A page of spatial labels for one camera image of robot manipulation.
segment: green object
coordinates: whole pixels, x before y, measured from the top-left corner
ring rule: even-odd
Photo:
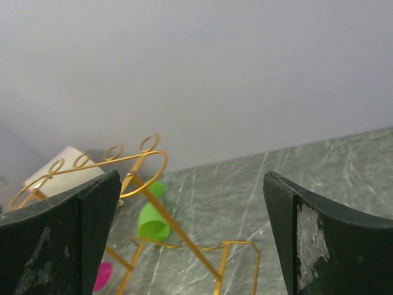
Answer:
[[[164,185],[159,182],[159,181],[154,181],[150,186],[149,186],[149,190],[151,191],[151,193],[156,196],[157,198],[160,198],[163,196],[163,194],[165,193],[165,187]]]
[[[138,237],[160,242],[171,232],[169,224],[151,203],[143,206],[138,218]]]

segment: worn paint spot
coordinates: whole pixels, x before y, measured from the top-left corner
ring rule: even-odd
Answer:
[[[329,260],[324,231],[319,228],[318,212],[306,205],[297,207],[297,257],[300,261],[298,289],[301,290],[319,277],[315,263],[319,258]]]
[[[44,268],[38,271],[38,279],[36,285],[46,285],[50,281],[50,273],[52,271],[52,262],[48,261],[44,264]]]
[[[50,273],[50,270],[52,268],[51,262],[45,263],[44,268],[42,270],[36,271],[36,270],[34,270],[34,267],[33,267],[34,263],[36,262],[36,260],[39,256],[39,253],[41,252],[42,245],[44,244],[45,241],[49,240],[49,235],[50,235],[50,229],[49,229],[49,227],[46,226],[45,229],[43,230],[41,236],[39,237],[39,240],[38,240],[37,245],[36,245],[32,255],[30,257],[30,260],[25,264],[25,269],[22,273],[22,276],[19,279],[19,283],[18,283],[18,285],[15,289],[15,292],[14,292],[15,295],[26,294],[26,292],[29,291],[30,287],[33,286],[33,283],[36,281],[37,278],[38,278],[38,282],[40,282],[40,273],[41,273],[41,279],[43,281],[46,280],[44,278],[46,277],[48,270]]]
[[[65,258],[69,258],[69,251],[68,251],[68,246],[64,249],[64,256]]]

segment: metal curl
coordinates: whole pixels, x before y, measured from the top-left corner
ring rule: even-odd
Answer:
[[[104,160],[105,161],[111,161],[111,160],[115,160],[117,159],[118,156],[120,156],[124,150],[124,145],[120,145],[120,150],[118,151],[118,153],[116,155],[114,155],[113,157],[109,157],[109,154],[115,149],[117,148],[117,145],[112,146],[110,149],[108,149],[104,155]]]
[[[84,156],[86,156],[86,160],[85,160],[82,164],[78,165],[78,161],[79,161],[81,158],[83,158]],[[86,165],[86,163],[87,163],[89,160],[90,160],[90,155],[88,155],[88,154],[86,154],[86,153],[83,153],[83,154],[81,154],[78,158],[75,159],[74,164],[73,164],[72,166],[73,166],[74,168],[83,167],[84,165]]]
[[[141,153],[151,152],[153,151],[153,149],[155,149],[158,142],[160,141],[160,135],[156,132],[154,133],[154,136],[155,136],[154,144],[150,147],[150,149],[143,149],[143,145],[145,145],[145,143],[147,143],[152,137],[149,136],[142,141],[141,145],[139,146],[139,150],[141,151]]]
[[[48,175],[55,174],[57,171],[59,171],[62,168],[62,166],[64,165],[64,162],[65,162],[65,159],[61,158],[60,160],[57,160],[55,163],[53,163],[52,166],[49,168]]]

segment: pink plastic cup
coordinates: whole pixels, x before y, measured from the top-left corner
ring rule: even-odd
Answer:
[[[98,275],[93,291],[101,290],[107,284],[111,275],[112,275],[112,264],[110,264],[109,262],[101,263],[98,269]]]

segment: marble countertop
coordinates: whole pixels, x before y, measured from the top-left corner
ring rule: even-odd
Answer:
[[[299,185],[355,209],[393,218],[393,128],[168,173],[161,179],[164,204],[197,244],[252,240],[261,251],[257,294],[286,295],[263,199],[263,176],[276,171]],[[142,196],[117,212],[108,245],[131,260]],[[173,232],[166,243],[177,244]],[[217,267],[221,251],[206,254]],[[104,261],[112,261],[105,254]],[[221,294],[251,293],[255,253],[232,246]],[[96,294],[116,293],[125,269],[114,264],[109,283]],[[213,276],[187,248],[147,245],[124,295],[208,294]]]

